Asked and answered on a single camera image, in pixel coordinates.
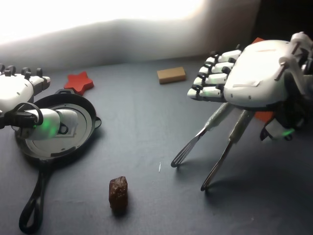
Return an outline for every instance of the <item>brown object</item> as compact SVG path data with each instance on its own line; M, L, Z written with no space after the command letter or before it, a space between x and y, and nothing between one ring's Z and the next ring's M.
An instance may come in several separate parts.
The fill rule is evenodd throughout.
M253 43L264 41L262 38L256 38ZM263 122L267 122L271 119L273 112L256 112L255 117Z
M114 211L123 211L128 205L128 184L125 176L110 181L109 202Z
M186 80L186 74L183 67L159 70L157 71L157 75L160 84Z

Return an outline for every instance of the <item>white wall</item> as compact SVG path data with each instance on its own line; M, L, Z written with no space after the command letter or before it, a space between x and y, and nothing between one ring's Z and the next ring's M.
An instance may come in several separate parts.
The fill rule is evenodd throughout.
M249 39L259 3L203 0L187 19L119 19L61 30L0 45L0 62L18 70L55 71L228 50Z

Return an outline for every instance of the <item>black frying pan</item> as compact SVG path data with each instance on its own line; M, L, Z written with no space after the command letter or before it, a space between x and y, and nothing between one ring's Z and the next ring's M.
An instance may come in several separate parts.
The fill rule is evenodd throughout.
M40 228L43 220L45 186L53 169L77 159L79 154L76 150L85 146L93 131L101 125L93 105L71 89L59 90L56 94L38 100L35 105L39 108L74 110L78 115L78 125L65 136L57 135L45 141L22 140L16 136L16 141L27 159L39 168L35 189L19 221L20 230L26 234L35 233ZM28 225L33 212L33 222Z

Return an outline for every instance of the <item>robotic hand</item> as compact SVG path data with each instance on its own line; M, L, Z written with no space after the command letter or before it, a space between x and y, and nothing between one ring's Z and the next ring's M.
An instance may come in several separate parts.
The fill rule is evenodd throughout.
M178 153L171 166L177 167L196 142L218 126L234 107L243 110L228 137L220 160L205 179L201 190L221 167L231 146L237 143L256 111L273 111L261 131L260 139L290 141L301 128L313 105L313 41L303 32L291 41L268 40L223 54L212 52L188 91L188 97L224 104L210 117L204 128Z
M14 66L5 69L0 65L0 129L12 126L20 138L46 140L77 125L74 111L39 109L32 104L34 96L50 85L42 69L37 69L36 76L31 76L29 68L22 69L21 74L15 71Z

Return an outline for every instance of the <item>table surface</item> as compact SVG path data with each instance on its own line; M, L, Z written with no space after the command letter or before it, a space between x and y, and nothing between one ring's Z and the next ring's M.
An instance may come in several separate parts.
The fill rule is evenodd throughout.
M231 149L209 192L200 187L239 117L230 116L197 143L180 168L170 163L202 129L218 103L186 94L204 58L85 69L95 87L84 97L102 119L83 157L56 170L45 192L41 235L311 235L312 128L291 142L263 144L254 119ZM159 85L157 70L183 66L187 80ZM70 73L50 74L61 89ZM38 170L20 153L10 127L0 131L0 234L22 234L20 214ZM129 208L113 216L109 181L126 176Z

